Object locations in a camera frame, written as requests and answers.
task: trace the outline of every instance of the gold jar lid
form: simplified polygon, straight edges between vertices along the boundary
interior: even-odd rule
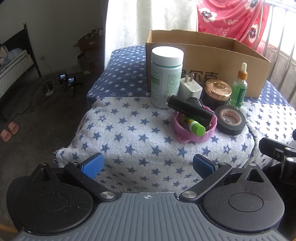
[[[216,100],[228,100],[232,93],[232,89],[226,82],[222,80],[210,79],[205,82],[206,93]]]

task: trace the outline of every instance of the gray ribbed plate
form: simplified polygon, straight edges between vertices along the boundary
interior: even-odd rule
[[[224,231],[210,223],[195,204],[178,201],[174,194],[123,193],[114,202],[102,203],[94,215],[71,232],[34,236],[20,232],[14,241],[279,241],[271,230],[256,235]]]

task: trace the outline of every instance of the white bottle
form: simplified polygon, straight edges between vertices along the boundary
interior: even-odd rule
[[[158,108],[167,108],[169,95],[178,95],[184,52],[170,46],[152,49],[151,102]]]

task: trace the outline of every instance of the pink plastic lid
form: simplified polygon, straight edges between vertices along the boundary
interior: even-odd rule
[[[209,107],[204,106],[206,110],[212,111]],[[179,123],[178,123],[178,117],[181,115],[178,111],[175,111],[174,113],[174,120],[173,120],[173,127],[177,133],[177,140],[181,143],[187,143],[189,141],[193,142],[204,142],[208,140],[210,137],[213,136],[216,126],[217,126],[217,116],[214,115],[212,122],[211,122],[211,127],[208,131],[205,132],[205,134],[201,137],[198,137],[196,134],[193,132],[183,128]]]

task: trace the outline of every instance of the green cap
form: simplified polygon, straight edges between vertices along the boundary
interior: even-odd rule
[[[196,123],[194,123],[191,126],[191,131],[193,133],[195,133],[198,137],[201,137],[205,134],[205,127],[202,126],[201,124],[199,124],[197,121],[195,121]]]

